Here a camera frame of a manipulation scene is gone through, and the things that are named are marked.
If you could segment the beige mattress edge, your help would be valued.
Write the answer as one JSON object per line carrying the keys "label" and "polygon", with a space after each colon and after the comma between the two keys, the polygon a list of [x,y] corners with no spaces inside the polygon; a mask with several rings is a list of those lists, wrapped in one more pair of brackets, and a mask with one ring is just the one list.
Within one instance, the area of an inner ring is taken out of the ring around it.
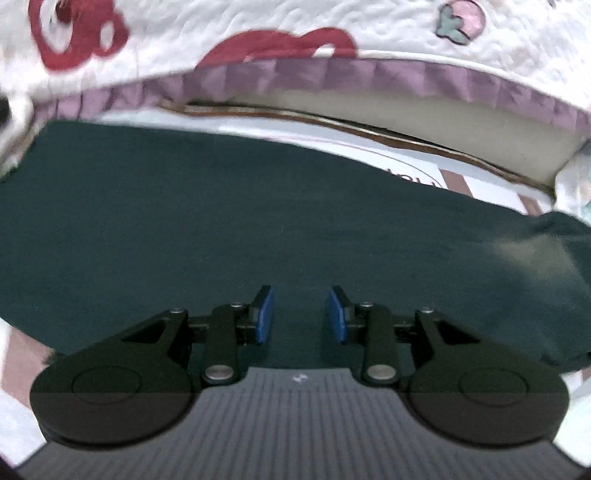
{"label": "beige mattress edge", "polygon": [[329,127],[377,143],[444,154],[505,180],[549,192],[585,138],[504,109],[441,97],[283,91],[228,101],[164,100],[160,107],[192,117],[238,116]]}

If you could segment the dark blue denim jeans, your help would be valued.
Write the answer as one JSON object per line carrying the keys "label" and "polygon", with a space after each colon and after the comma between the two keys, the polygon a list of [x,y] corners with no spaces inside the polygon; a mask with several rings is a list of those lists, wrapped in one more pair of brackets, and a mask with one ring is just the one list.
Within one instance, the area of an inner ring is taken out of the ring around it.
{"label": "dark blue denim jeans", "polygon": [[567,372],[590,362],[590,230],[324,152],[55,122],[1,185],[1,315],[64,354],[171,307],[276,292],[269,360],[335,361],[329,288],[432,307]]}

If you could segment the floral quilt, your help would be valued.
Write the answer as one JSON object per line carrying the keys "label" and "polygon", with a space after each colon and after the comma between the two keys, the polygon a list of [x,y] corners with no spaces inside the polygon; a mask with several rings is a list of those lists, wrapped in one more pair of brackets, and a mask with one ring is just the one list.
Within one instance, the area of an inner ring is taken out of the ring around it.
{"label": "floral quilt", "polygon": [[591,222],[591,147],[586,142],[555,179],[553,209]]}

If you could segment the white bear print quilt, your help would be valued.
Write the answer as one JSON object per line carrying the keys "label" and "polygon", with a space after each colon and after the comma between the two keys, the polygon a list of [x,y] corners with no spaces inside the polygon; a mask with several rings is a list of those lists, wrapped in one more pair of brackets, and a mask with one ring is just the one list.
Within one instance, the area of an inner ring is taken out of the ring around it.
{"label": "white bear print quilt", "polygon": [[1,91],[35,102],[293,60],[304,90],[402,87],[590,132],[586,1],[5,1]]}

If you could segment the checkered bed sheet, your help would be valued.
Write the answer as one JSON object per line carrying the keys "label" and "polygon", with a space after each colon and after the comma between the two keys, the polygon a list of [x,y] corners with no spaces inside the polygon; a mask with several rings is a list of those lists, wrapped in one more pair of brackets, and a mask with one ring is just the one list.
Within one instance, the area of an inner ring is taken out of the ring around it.
{"label": "checkered bed sheet", "polygon": [[[387,147],[324,128],[287,130],[273,124],[264,130],[236,123],[215,129],[191,118],[145,114],[94,122],[57,120],[47,126],[55,122],[286,144],[360,162],[526,216],[554,212],[530,189],[508,187],[475,168],[461,171],[457,161],[442,154]],[[255,296],[215,307],[250,303]],[[328,297],[329,293],[322,320],[335,340]],[[50,353],[25,387],[41,445],[18,466],[16,476],[586,479],[590,475],[590,387],[574,381],[590,362],[564,372],[435,308],[401,315],[386,306],[394,316],[400,358],[400,378],[394,385],[363,382],[363,348],[336,340],[337,358],[328,365],[271,365],[267,357],[273,323],[263,346],[239,349],[238,382],[207,385],[201,378],[201,363],[215,307],[202,314],[171,307],[71,354],[48,347],[6,321],[17,334]]]}

